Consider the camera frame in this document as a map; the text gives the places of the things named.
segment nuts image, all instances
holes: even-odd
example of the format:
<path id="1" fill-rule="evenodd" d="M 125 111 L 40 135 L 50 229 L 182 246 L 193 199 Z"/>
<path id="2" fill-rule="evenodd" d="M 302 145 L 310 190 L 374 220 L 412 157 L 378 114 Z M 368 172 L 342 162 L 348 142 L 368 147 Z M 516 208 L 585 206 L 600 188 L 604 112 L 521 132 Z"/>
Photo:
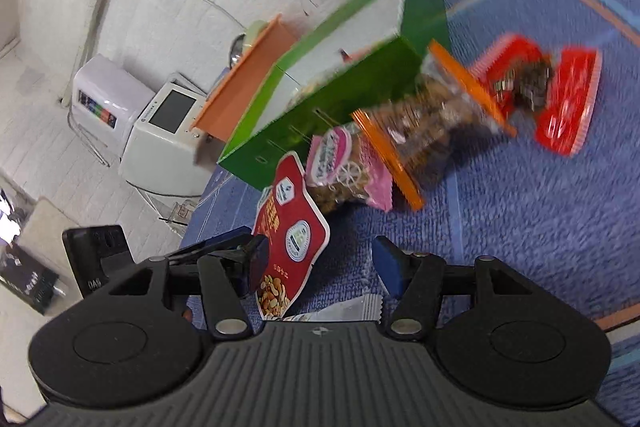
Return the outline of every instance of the nuts image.
<path id="1" fill-rule="evenodd" d="M 264 275 L 258 290 L 258 304 L 266 320 L 280 319 L 289 307 L 287 289 L 278 277 Z"/>
<path id="2" fill-rule="evenodd" d="M 366 186 L 370 180 L 362 155 L 362 136 L 359 131 L 354 130 L 352 140 L 350 158 L 338 168 L 335 182 L 306 187 L 322 214 L 329 214 L 345 201 L 366 201 L 369 198 Z"/>

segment metal screw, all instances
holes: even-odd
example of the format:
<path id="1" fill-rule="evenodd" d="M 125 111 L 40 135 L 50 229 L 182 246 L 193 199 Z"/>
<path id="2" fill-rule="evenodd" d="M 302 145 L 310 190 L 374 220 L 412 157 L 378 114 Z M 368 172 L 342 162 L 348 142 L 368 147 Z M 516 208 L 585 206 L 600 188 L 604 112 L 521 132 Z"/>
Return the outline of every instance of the metal screw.
<path id="1" fill-rule="evenodd" d="M 223 335 L 237 335 L 247 328 L 246 322 L 240 319 L 222 319 L 216 323 L 216 331 Z"/>
<path id="2" fill-rule="evenodd" d="M 398 335 L 415 335 L 422 331 L 422 325 L 415 319 L 398 319 L 391 324 L 391 330 Z"/>

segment red snack package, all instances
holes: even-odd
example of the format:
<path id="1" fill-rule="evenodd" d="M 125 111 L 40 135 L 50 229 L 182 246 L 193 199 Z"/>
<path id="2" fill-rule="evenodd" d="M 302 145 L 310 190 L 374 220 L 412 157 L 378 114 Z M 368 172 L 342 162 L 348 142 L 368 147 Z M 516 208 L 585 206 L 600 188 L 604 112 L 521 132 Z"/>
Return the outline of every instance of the red snack package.
<path id="1" fill-rule="evenodd" d="M 329 225 L 306 191 L 305 171 L 295 152 L 281 158 L 273 186 L 262 192 L 252 233 L 269 239 L 269 263 L 255 293 L 260 315 L 280 319 L 329 243 Z"/>
<path id="2" fill-rule="evenodd" d="M 469 73 L 494 98 L 502 115 L 507 118 L 514 110 L 513 93 L 496 93 L 495 83 L 502 80 L 519 62 L 534 62 L 543 58 L 540 47 L 522 35 L 506 33 L 491 45 L 471 65 Z"/>
<path id="3" fill-rule="evenodd" d="M 536 141 L 573 156 L 584 144 L 598 92 L 602 56 L 597 50 L 564 48 L 540 114 Z"/>

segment blue carpet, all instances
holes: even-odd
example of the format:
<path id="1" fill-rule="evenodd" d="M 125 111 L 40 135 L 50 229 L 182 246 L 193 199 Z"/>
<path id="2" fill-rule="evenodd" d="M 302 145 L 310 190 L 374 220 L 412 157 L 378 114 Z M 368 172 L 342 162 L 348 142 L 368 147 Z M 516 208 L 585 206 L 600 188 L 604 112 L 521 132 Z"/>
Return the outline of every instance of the blue carpet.
<path id="1" fill-rule="evenodd" d="M 446 0 L 454 6 L 460 0 Z M 638 0 L 616 0 L 630 10 Z M 534 123 L 516 116 L 516 139 L 456 137 L 446 179 L 412 213 L 394 194 L 389 214 L 356 204 L 329 216 L 331 241 L 290 309 L 314 311 L 364 293 L 382 293 L 370 240 L 388 236 L 402 248 L 426 250 L 450 263 L 495 255 L 597 318 L 640 302 L 640 57 L 608 21 L 578 0 L 476 0 L 449 19 L 453 52 L 471 63 L 503 32 L 519 32 L 543 48 L 597 46 L 603 71 L 582 151 L 562 158 L 532 139 Z M 252 226 L 258 192 L 220 169 L 212 194 L 196 211 L 184 239 Z M 197 299 L 191 299 L 202 325 Z M 252 299 L 246 308 L 259 327 Z M 394 303 L 385 301 L 385 316 Z M 443 316 L 463 310 L 447 299 Z M 598 400 L 628 425 L 640 421 L 640 364 L 607 377 Z"/>

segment nut package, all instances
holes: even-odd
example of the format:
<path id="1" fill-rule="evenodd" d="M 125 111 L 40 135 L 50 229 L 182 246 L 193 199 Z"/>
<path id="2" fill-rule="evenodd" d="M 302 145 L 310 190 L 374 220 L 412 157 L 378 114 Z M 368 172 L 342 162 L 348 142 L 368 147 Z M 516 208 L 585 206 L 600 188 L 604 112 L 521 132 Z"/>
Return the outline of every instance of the nut package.
<path id="1" fill-rule="evenodd" d="M 554 58 L 530 39 L 505 34 L 471 66 L 470 73 L 508 117 L 517 107 L 534 114 L 536 141 L 572 156 L 586 139 L 595 104 L 602 56 L 568 46 Z"/>
<path id="2" fill-rule="evenodd" d="M 313 137 L 305 178 L 307 190 L 323 214 L 345 201 L 391 210 L 391 173 L 353 123 Z"/>
<path id="3" fill-rule="evenodd" d="M 255 294 L 263 320 L 281 319 L 329 242 L 329 225 L 305 186 L 300 158 L 288 152 L 258 202 L 254 235 L 269 239 L 269 262 Z"/>
<path id="4" fill-rule="evenodd" d="M 352 117 L 413 210 L 424 206 L 418 174 L 428 183 L 442 177 L 454 129 L 477 126 L 515 134 L 492 97 L 435 41 L 422 65 L 415 94 L 359 109 Z"/>

